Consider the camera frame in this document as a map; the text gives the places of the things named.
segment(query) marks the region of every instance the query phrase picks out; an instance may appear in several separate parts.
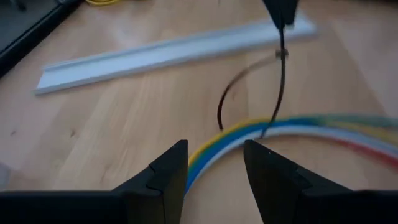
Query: black wire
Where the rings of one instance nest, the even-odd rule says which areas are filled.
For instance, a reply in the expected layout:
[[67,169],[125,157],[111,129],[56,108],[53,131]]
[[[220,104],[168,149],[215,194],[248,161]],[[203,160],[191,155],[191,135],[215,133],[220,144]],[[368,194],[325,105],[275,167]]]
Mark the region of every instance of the black wire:
[[261,133],[261,138],[264,137],[267,129],[272,126],[272,124],[274,123],[276,116],[278,115],[279,112],[279,108],[280,108],[280,104],[282,103],[282,98],[284,95],[284,90],[285,90],[285,73],[286,73],[286,55],[287,55],[287,50],[285,49],[285,37],[284,37],[284,30],[283,30],[283,26],[280,27],[279,29],[279,35],[280,35],[280,51],[277,51],[276,53],[276,57],[269,57],[269,58],[265,58],[262,59],[250,66],[248,66],[247,68],[245,68],[244,70],[242,70],[241,72],[239,72],[228,84],[228,86],[225,88],[223,95],[221,96],[220,101],[218,102],[218,107],[217,107],[217,122],[218,122],[218,128],[220,129],[220,131],[224,130],[224,126],[223,126],[223,120],[222,120],[222,110],[223,110],[223,104],[224,104],[224,100],[225,100],[225,96],[226,94],[229,92],[229,90],[231,89],[231,87],[238,82],[240,79],[242,79],[243,77],[245,77],[247,74],[251,73],[254,70],[257,70],[258,68],[261,68],[265,65],[268,65],[272,62],[275,62],[276,59],[278,57],[280,57],[280,61],[281,61],[281,67],[282,67],[282,72],[281,72],[281,76],[280,76],[280,87],[279,87],[279,95],[278,95],[278,99],[277,99],[277,103],[274,109],[274,112],[272,114],[271,120],[269,121],[269,124],[267,127],[265,127],[262,130]]
[[271,57],[267,57],[265,59],[262,59],[258,62],[255,62],[251,65],[249,65],[248,67],[246,67],[244,70],[242,70],[241,72],[239,72],[228,84],[228,86],[225,88],[223,95],[221,96],[220,101],[218,102],[218,107],[217,107],[217,122],[218,122],[218,128],[220,129],[220,131],[224,130],[224,126],[223,126],[223,119],[221,117],[222,114],[222,110],[223,110],[223,105],[224,105],[224,100],[225,100],[225,96],[226,94],[229,92],[229,90],[231,89],[231,87],[238,82],[240,79],[242,79],[243,77],[245,77],[247,74],[250,74],[251,72],[262,68],[263,66],[266,66],[272,62],[276,62],[276,57],[271,56]]
[[262,130],[260,138],[263,138],[266,135],[266,131],[274,123],[276,116],[278,115],[278,112],[279,112],[280,104],[282,103],[282,98],[284,97],[285,75],[286,75],[286,55],[287,55],[287,51],[285,49],[284,26],[280,27],[279,35],[280,35],[280,66],[281,66],[281,70],[282,70],[280,73],[279,95],[278,95],[278,100],[276,102],[276,106],[275,106],[274,112],[272,114],[271,120],[269,121],[268,125]]

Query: white trim piece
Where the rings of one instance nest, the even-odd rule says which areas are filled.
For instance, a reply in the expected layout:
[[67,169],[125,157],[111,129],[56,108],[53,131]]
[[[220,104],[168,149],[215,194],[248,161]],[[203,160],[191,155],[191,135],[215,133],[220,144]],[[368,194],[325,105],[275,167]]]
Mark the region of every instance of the white trim piece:
[[[285,38],[292,40],[315,33],[315,25],[303,15],[298,15],[295,25],[286,30]],[[274,23],[260,21],[121,52],[79,58],[45,67],[34,93],[49,93],[260,45],[275,44],[278,40],[279,33]]]

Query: wood grain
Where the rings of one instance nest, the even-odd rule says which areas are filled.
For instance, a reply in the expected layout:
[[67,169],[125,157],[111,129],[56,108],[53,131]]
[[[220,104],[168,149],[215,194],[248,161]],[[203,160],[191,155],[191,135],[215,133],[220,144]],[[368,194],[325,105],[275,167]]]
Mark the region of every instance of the wood grain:
[[[362,44],[357,41],[361,33],[375,28],[356,24],[368,16],[383,24],[387,18],[381,12],[397,19],[396,10],[329,0],[304,0],[300,8],[317,22],[320,34],[317,40],[288,45],[280,114],[395,116],[393,96],[398,90],[383,90],[383,83],[396,79],[395,64],[384,62],[382,68],[369,70],[368,61],[378,63],[378,58],[360,58],[375,51],[382,55],[386,48],[396,54],[389,48],[396,46],[395,38],[389,35],[389,26],[378,26],[380,35]],[[209,58],[36,97],[31,91],[42,66],[263,17],[266,10],[258,0],[82,5],[0,80],[0,163],[11,171],[8,189],[112,189],[179,139],[189,140],[192,153],[218,133],[216,107],[223,88],[241,69],[274,49]],[[275,63],[234,86],[225,102],[225,126],[271,114],[279,72]],[[398,188],[396,171],[332,142],[291,137],[264,144],[352,189]],[[240,149],[195,183],[185,199],[182,223],[261,223]]]

